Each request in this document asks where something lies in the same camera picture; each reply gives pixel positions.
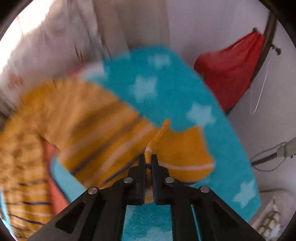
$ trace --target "metal screw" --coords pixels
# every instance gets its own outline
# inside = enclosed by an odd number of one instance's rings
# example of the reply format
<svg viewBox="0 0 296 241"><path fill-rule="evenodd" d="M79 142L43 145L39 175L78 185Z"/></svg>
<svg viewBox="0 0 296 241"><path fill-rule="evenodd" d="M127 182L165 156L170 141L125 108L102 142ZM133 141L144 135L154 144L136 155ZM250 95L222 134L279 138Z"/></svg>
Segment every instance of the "metal screw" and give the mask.
<svg viewBox="0 0 296 241"><path fill-rule="evenodd" d="M90 188L89 189L89 194L96 194L98 192L97 188Z"/></svg>
<svg viewBox="0 0 296 241"><path fill-rule="evenodd" d="M131 183L133 179L131 177L125 177L123 180L125 183Z"/></svg>
<svg viewBox="0 0 296 241"><path fill-rule="evenodd" d="M202 187L200 188L200 190L201 190L202 192L204 192L204 193L208 193L208 192L210 191L210 189L209 189L207 186L202 186Z"/></svg>
<svg viewBox="0 0 296 241"><path fill-rule="evenodd" d="M175 179L173 179L172 177L167 177L167 178L165 179L165 181L166 181L167 183L173 183L173 182L175 181Z"/></svg>

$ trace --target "wall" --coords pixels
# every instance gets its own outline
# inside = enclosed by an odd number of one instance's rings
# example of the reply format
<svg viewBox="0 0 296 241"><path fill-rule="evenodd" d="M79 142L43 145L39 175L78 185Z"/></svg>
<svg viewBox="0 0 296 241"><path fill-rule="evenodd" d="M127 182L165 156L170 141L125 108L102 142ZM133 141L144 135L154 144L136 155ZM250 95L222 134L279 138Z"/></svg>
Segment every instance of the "wall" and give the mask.
<svg viewBox="0 0 296 241"><path fill-rule="evenodd" d="M168 0L168 13L171 46L191 66L201 53L227 47L253 27L263 32L268 16L268 10L258 0ZM296 49L280 24L274 43L282 49L282 55L275 55L270 62L256 113L250 115L247 91L229 115L249 157L296 136ZM263 66L255 79L254 107L265 73ZM260 189L287 188L296 195L294 160L296 157L287 159L273 172L254 170ZM271 169L280 161L258 167Z"/></svg>

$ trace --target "hanging red fabric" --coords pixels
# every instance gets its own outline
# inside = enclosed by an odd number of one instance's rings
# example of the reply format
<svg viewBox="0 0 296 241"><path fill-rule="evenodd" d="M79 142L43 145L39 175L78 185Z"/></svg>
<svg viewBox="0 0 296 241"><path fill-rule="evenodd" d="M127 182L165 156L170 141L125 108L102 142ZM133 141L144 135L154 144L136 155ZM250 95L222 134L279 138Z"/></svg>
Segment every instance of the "hanging red fabric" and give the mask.
<svg viewBox="0 0 296 241"><path fill-rule="evenodd" d="M263 43L264 36L252 32L226 49L202 54L196 60L194 69L203 76L225 112L250 87Z"/></svg>

